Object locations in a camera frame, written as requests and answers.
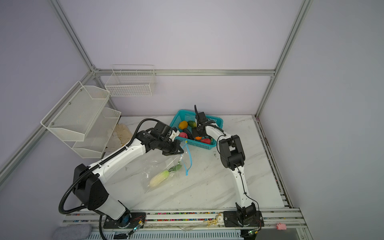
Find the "clear zip top bag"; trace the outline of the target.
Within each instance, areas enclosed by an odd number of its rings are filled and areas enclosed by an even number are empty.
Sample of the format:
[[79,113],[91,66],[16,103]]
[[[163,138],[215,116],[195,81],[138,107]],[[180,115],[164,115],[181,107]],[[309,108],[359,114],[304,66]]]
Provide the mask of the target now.
[[[191,151],[187,141],[181,142],[181,147],[184,153],[181,155],[174,156],[160,156],[160,157],[149,157],[145,159],[145,165],[142,172],[141,184],[146,193],[152,192],[155,189],[161,188],[165,185],[170,185],[176,180],[180,180],[189,175],[189,171],[193,166],[193,160]],[[156,188],[150,189],[149,182],[156,174],[173,167],[176,164],[181,164],[183,167],[175,174],[174,177],[167,179],[162,182]]]

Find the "white radish toy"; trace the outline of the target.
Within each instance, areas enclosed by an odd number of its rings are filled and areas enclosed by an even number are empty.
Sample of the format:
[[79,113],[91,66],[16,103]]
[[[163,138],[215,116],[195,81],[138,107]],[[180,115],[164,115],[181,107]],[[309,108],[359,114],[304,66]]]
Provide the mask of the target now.
[[149,188],[153,189],[156,188],[158,185],[160,185],[162,182],[166,181],[167,179],[174,177],[175,174],[182,168],[183,166],[181,164],[176,164],[173,167],[170,167],[167,170],[164,170],[158,174],[156,174],[153,178],[151,178],[149,182]]

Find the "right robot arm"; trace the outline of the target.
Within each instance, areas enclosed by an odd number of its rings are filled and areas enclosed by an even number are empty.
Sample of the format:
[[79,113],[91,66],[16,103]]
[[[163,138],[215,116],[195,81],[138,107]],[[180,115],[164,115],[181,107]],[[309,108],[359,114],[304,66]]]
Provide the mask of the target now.
[[207,118],[204,112],[195,110],[197,131],[216,140],[217,151],[224,168],[232,173],[237,194],[236,214],[241,227],[255,223],[259,204],[249,196],[245,178],[245,152],[238,135],[231,135],[220,128],[215,121]]

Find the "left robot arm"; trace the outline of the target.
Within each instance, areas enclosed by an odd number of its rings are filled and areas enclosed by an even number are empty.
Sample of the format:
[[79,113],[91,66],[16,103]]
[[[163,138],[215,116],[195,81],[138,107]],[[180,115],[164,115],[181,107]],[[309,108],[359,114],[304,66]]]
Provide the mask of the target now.
[[159,150],[164,156],[182,154],[181,141],[176,139],[179,134],[177,128],[161,121],[144,119],[125,146],[94,164],[77,166],[72,192],[81,201],[81,207],[127,226],[131,211],[110,195],[105,185],[118,171],[149,151]]

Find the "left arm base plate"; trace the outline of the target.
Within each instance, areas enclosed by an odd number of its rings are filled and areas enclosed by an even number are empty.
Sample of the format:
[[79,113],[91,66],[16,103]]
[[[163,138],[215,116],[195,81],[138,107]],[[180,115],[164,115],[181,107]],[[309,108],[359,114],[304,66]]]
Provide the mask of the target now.
[[130,214],[124,214],[118,220],[114,220],[107,216],[105,223],[103,224],[104,229],[133,229],[140,222],[144,224],[147,214],[144,212],[130,212]]

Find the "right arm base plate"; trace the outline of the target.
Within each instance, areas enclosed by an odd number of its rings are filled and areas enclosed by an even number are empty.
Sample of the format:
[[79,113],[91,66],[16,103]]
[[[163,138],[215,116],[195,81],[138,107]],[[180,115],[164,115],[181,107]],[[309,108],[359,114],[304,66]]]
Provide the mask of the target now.
[[237,211],[224,211],[224,225],[225,227],[264,227],[264,217],[260,211],[255,211],[248,216],[240,216]]

